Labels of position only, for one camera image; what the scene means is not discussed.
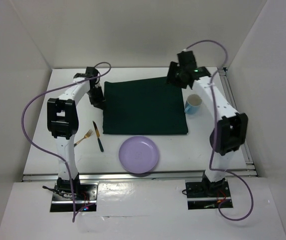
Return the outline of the dark green cloth napkin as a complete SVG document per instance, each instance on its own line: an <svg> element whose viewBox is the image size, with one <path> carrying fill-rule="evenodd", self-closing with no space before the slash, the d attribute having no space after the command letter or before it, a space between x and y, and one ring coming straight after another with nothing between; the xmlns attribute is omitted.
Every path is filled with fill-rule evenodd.
<svg viewBox="0 0 286 240"><path fill-rule="evenodd" d="M105 82L103 134L188 134L182 90L165 77Z"/></svg>

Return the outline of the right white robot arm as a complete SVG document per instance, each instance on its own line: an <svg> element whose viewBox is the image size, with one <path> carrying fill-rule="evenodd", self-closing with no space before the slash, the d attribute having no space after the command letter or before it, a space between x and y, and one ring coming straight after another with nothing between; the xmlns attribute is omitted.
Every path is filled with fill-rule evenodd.
<svg viewBox="0 0 286 240"><path fill-rule="evenodd" d="M248 117L232 107L213 82L213 75L205 67L198 67L192 51L184 50L171 62L166 82L176 87L190 87L200 96L214 119L209 142L214 153L202 176L198 191L214 197L224 185L226 171L235 152L245 142Z"/></svg>

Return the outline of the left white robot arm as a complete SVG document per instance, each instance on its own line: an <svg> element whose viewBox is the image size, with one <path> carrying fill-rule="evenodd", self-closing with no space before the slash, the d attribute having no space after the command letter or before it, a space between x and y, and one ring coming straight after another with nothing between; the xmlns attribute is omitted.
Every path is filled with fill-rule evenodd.
<svg viewBox="0 0 286 240"><path fill-rule="evenodd" d="M58 156L64 159L59 164L57 190L71 200L77 199L82 191L74 151L79 128L77 104L87 95L93 107L101 110L106 107L99 75L95 67L87 67L84 73L74 75L74 86L47 101L47 128L56 141Z"/></svg>

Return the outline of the blue mug white inside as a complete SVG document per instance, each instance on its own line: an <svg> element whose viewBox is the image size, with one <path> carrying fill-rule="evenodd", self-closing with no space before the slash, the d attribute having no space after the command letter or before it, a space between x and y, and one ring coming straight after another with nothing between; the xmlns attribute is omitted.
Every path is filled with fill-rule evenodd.
<svg viewBox="0 0 286 240"><path fill-rule="evenodd" d="M197 94L191 94L187 97L184 112L188 115L195 114L202 104L202 99Z"/></svg>

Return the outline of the lilac plastic plate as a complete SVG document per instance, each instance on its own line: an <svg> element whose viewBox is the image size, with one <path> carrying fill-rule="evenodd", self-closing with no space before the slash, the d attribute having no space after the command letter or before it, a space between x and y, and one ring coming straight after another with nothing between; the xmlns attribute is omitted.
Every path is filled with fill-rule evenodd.
<svg viewBox="0 0 286 240"><path fill-rule="evenodd" d="M157 145L151 139L133 136L121 144L118 157L126 171L144 174L157 166L160 154Z"/></svg>

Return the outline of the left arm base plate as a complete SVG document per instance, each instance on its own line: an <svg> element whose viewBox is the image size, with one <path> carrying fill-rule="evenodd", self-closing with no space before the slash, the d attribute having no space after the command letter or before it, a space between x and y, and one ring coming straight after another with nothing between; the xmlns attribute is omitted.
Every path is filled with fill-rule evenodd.
<svg viewBox="0 0 286 240"><path fill-rule="evenodd" d="M73 211L72 193L70 190L58 190L57 186L43 189L52 192L50 212L64 213ZM98 184L83 184L79 193L74 194L76 212L95 212L97 209Z"/></svg>

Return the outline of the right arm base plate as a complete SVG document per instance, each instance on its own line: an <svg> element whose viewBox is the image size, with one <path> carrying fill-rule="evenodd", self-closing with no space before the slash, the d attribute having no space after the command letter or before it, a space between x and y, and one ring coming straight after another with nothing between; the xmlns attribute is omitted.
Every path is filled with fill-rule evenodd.
<svg viewBox="0 0 286 240"><path fill-rule="evenodd" d="M222 204L222 209L233 208L227 181L211 192L206 192L201 182L186 182L182 194L187 197L187 207L189 210L216 209L219 204Z"/></svg>

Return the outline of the aluminium rail front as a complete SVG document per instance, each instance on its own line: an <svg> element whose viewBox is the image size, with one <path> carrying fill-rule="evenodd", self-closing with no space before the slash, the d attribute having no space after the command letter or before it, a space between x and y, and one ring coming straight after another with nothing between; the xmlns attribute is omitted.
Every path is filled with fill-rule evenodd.
<svg viewBox="0 0 286 240"><path fill-rule="evenodd" d="M81 181L111 181L111 180L162 180L162 179L189 179L202 178L203 171L164 171L150 173L89 173L80 174ZM23 182L48 182L56 181L57 174L25 174L22 178Z"/></svg>

